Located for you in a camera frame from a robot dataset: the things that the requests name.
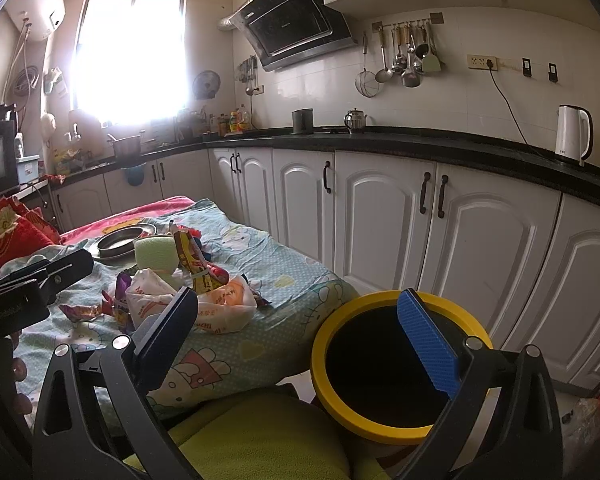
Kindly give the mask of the purple snack wrapper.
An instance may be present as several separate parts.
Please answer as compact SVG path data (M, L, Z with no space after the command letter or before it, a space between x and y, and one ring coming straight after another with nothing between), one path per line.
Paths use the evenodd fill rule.
M128 271L122 271L117 275L114 285L114 299L112 300L112 314L122 333L130 334L134 332L134 324L131 318L131 311L126 300L126 291L132 283L132 276Z

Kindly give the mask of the white orange plastic bag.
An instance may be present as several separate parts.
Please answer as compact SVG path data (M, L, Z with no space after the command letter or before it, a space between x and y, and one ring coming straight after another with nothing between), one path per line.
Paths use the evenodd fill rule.
M175 297L176 290L150 269L139 270L125 292L135 327L149 315L161 313ZM236 333L245 328L257 310L247 282L236 276L225 285L198 297L195 325L212 334Z

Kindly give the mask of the yellow red snack wrapper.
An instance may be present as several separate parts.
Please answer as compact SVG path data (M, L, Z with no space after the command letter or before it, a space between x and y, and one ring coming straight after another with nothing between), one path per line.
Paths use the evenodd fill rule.
M189 229L181 228L171 221L169 232L174 239L180 266L189 272L192 278L192 289L196 294L212 292L228 283L230 280L228 273L224 269L208 263L196 242L196 237Z

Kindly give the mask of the yellow rimmed trash bin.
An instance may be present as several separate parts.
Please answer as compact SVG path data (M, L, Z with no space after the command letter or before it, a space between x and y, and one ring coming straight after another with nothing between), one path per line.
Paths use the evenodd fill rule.
M399 323L400 292L371 292L329 315L312 346L317 399L367 441L418 445L449 397L434 388Z

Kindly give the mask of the small red foil wrapper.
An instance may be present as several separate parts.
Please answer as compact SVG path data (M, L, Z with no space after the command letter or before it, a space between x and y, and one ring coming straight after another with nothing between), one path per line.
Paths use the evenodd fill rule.
M104 315L102 306L69 306L68 304L61 304L59 309L73 323L93 322L96 318Z

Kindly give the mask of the red floral cushion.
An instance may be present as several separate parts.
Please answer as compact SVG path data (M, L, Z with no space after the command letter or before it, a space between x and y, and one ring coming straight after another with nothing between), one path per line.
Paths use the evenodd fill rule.
M44 219L40 207L30 209L15 197L0 199L0 269L10 260L60 244L59 232Z

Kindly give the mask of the blue white storage box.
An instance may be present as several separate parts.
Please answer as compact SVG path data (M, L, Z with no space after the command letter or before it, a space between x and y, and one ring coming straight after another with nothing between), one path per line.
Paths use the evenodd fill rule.
M40 156L23 156L16 159L17 177L20 185L38 180L40 176Z

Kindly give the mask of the white lower cabinets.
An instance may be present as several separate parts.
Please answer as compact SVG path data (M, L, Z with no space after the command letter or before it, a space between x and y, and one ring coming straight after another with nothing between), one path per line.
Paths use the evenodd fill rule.
M65 230L177 195L210 198L359 292L452 300L496 344L540 347L558 382L600 382L598 168L236 146L144 162L137 184L93 169L50 191Z

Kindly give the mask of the lime green seat cushion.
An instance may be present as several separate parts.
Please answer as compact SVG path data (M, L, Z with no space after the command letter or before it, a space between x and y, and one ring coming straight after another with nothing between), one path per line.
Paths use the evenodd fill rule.
M168 431L205 479L385 479L357 438L291 386L202 404Z

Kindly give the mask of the black countertop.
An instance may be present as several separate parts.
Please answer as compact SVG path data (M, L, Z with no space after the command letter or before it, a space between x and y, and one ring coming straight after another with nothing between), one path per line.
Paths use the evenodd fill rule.
M129 160L108 157L90 162L66 177L65 185L188 152L212 148L280 148L299 151L348 151L432 160L492 172L563 192L600 207L600 168L579 166L565 157L523 143L467 132L415 127L377 126L350 133L343 126L317 127L294 134L289 127L248 130L236 136L205 134L192 143L177 143Z

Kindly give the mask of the steel teapot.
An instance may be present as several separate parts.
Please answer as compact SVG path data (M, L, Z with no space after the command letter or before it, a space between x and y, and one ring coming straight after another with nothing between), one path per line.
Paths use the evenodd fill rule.
M343 116L343 125L350 133L363 132L366 129L367 115L356 107Z

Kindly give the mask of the white electric kettle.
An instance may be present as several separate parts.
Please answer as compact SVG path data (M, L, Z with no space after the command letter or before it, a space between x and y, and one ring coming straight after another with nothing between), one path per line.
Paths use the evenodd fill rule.
M588 110L577 105L558 106L556 155L583 166L593 153L593 136L593 118Z

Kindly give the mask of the dark metal cup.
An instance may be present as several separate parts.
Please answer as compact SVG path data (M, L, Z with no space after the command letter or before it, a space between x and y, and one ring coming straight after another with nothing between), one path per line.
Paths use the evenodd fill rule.
M300 108L291 112L292 133L311 134L314 129L312 108Z

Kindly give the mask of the black range hood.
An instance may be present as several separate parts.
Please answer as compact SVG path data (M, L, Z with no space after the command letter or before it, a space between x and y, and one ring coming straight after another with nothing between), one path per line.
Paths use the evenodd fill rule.
M356 45L343 14L324 0L250 0L230 16L230 24L267 72Z

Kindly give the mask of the small wall fan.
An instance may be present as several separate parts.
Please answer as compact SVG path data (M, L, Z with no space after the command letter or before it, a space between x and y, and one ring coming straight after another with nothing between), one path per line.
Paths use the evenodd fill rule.
M221 77L213 70L203 70L194 79L193 92L197 101L212 100L221 87Z

